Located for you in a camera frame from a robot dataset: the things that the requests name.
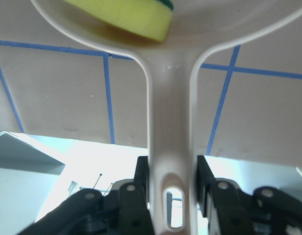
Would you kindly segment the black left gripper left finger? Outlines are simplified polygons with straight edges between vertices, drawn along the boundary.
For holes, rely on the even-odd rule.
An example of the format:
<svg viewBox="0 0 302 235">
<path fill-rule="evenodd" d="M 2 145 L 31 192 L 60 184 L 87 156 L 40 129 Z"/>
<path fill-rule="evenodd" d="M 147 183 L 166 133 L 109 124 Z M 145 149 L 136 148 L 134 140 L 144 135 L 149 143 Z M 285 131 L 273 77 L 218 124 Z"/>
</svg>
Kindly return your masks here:
<svg viewBox="0 0 302 235">
<path fill-rule="evenodd" d="M 22 235 L 152 235 L 147 207 L 148 158 L 137 159 L 133 180 L 107 195 L 82 189 L 63 201 Z"/>
</svg>

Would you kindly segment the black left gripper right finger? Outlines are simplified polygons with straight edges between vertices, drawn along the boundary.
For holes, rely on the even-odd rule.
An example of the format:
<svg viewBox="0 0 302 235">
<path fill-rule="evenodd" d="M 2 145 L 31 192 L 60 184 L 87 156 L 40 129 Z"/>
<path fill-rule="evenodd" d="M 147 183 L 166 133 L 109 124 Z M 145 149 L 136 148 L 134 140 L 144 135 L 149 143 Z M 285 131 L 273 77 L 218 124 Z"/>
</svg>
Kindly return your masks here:
<svg viewBox="0 0 302 235">
<path fill-rule="evenodd" d="M 243 192 L 197 156 L 197 202 L 210 235 L 302 235 L 302 202 L 274 187 Z"/>
</svg>

